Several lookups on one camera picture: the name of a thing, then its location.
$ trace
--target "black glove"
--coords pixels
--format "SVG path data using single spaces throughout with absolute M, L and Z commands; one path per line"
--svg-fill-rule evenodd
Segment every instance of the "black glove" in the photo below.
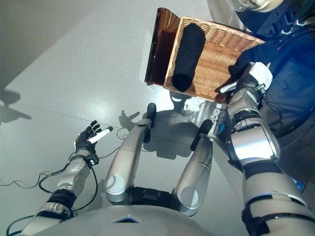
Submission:
M 88 139 L 101 132 L 100 125 L 94 120 L 82 133 L 79 134 L 75 141 L 75 151 L 87 150 L 90 153 L 95 153 L 95 145 L 91 144 Z

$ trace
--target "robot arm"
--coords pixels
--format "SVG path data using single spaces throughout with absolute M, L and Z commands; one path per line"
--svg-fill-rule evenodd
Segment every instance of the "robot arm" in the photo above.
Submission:
M 230 163 L 244 174 L 242 220 L 251 236 L 314 235 L 315 215 L 277 165 L 279 144 L 257 109 L 259 91 L 264 93 L 262 77 L 271 82 L 263 64 L 251 64 L 237 82 L 227 109 L 233 125 L 227 141 Z
M 101 131 L 99 127 L 99 124 L 93 121 L 78 136 L 75 141 L 75 155 L 69 159 L 58 182 L 57 190 L 27 223 L 21 235 L 34 235 L 73 216 L 72 206 L 83 191 L 92 165 L 98 164 L 95 153 L 96 142 L 113 130 L 112 127 L 108 127 Z

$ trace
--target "black cable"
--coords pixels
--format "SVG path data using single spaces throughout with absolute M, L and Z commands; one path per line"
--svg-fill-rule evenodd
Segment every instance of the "black cable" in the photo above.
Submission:
M 99 159 L 102 159 L 102 158 L 105 158 L 105 157 L 110 156 L 111 154 L 113 154 L 114 152 L 116 152 L 119 148 L 120 148 L 120 146 L 119 146 L 118 148 L 116 148 L 115 150 L 113 150 L 110 154 L 108 154 L 108 155 L 106 155 L 106 156 L 99 157 Z
M 282 113 L 277 108 L 275 108 L 273 105 L 271 105 L 271 103 L 269 102 L 269 99 L 268 99 L 268 96 L 267 96 L 266 93 L 263 93 L 262 97 L 265 100 L 267 106 L 270 107 L 278 115 L 278 119 L 276 121 L 270 123 L 269 127 L 275 126 L 276 124 L 279 123 L 280 127 L 278 128 L 278 130 L 280 130 L 282 128 L 282 126 L 283 126 L 283 123 L 281 122 L 281 120 L 282 120 Z
M 61 173 L 68 167 L 68 165 L 69 165 L 69 163 L 67 163 L 62 169 L 60 169 L 60 170 L 58 170 L 58 171 L 55 171 L 55 172 L 53 172 L 53 173 L 51 173 L 51 174 L 45 176 L 44 178 L 42 178 L 42 179 L 40 180 L 40 182 L 38 183 L 38 187 L 39 187 L 41 190 L 43 190 L 44 192 L 49 193 L 49 194 L 52 194 L 53 192 L 51 192 L 51 191 L 45 189 L 43 186 L 41 186 L 42 183 L 43 183 L 43 181 L 46 180 L 46 179 L 48 179 L 48 178 L 51 177 L 51 176 L 56 176 L 56 175 L 61 174 Z
M 97 196 L 98 183 L 97 183 L 97 178 L 96 178 L 95 171 L 94 171 L 94 169 L 93 169 L 92 166 L 91 166 L 91 170 L 92 170 L 92 172 L 93 172 L 93 176 L 94 176 L 95 184 L 96 184 L 94 196 L 92 197 L 92 199 L 91 199 L 87 204 L 85 204 L 84 206 L 82 206 L 82 207 L 80 207 L 80 208 L 78 208 L 78 209 L 75 209 L 75 210 L 73 210 L 73 211 L 78 211 L 78 210 L 82 210 L 82 209 L 86 208 L 89 204 L 91 204 L 91 203 L 94 201 L 94 199 L 95 199 L 96 196 Z
M 50 172 L 50 173 L 51 173 L 51 171 L 44 171 L 44 172 L 39 173 L 39 174 L 38 174 L 37 181 L 36 181 L 36 183 L 35 183 L 34 185 L 28 185 L 28 184 L 26 184 L 26 183 L 24 183 L 23 181 L 20 181 L 20 180 L 14 180 L 14 181 L 12 181 L 11 183 L 6 184 L 6 183 L 4 183 L 4 182 L 0 179 L 0 181 L 1 181 L 2 183 L 4 183 L 4 184 L 0 184 L 0 186 L 1 186 L 1 187 L 7 187 L 7 186 L 10 186 L 10 185 L 12 185 L 12 184 L 16 184 L 17 186 L 19 186 L 19 187 L 21 187 L 21 188 L 24 188 L 24 189 L 35 188 L 35 187 L 38 185 L 38 183 L 39 183 L 40 177 L 41 177 L 41 176 L 47 176 L 47 174 L 45 174 L 46 172 Z
M 13 222 L 12 222 L 11 224 L 9 224 L 9 226 L 6 228 L 5 235 L 6 235 L 6 236 L 13 236 L 13 235 L 19 234 L 21 231 L 20 231 L 20 232 L 16 231 L 16 232 L 10 234 L 10 229 L 11 229 L 11 227 L 12 227 L 15 223 L 17 223 L 17 222 L 20 222 L 20 221 L 22 221 L 22 220 L 26 220 L 26 219 L 29 219 L 29 218 L 32 218 L 32 217 L 34 217 L 34 215 L 25 216 L 25 217 L 22 217 L 22 218 L 20 218 L 20 219 L 17 219 L 17 220 L 15 220 L 15 221 L 13 221 Z
M 18 230 L 18 231 L 15 231 L 13 233 L 10 233 L 9 236 L 18 235 L 20 232 L 22 232 L 22 230 Z

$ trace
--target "rolled black cloth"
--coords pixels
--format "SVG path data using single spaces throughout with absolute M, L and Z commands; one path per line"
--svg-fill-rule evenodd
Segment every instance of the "rolled black cloth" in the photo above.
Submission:
M 205 41 L 205 33 L 198 25 L 190 23 L 184 28 L 172 80 L 174 87 L 181 92 L 189 89 L 192 84 Z

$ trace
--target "black joint cover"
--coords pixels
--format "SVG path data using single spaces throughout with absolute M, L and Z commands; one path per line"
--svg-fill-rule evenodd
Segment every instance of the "black joint cover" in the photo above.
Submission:
M 130 205 L 151 205 L 171 208 L 171 194 L 151 188 L 135 187 L 131 192 Z
M 75 194 L 67 189 L 56 190 L 48 199 L 48 203 L 59 203 L 71 209 L 74 201 L 76 200 Z
M 245 178 L 248 179 L 261 173 L 279 173 L 282 174 L 280 167 L 272 161 L 255 161 L 243 167 Z

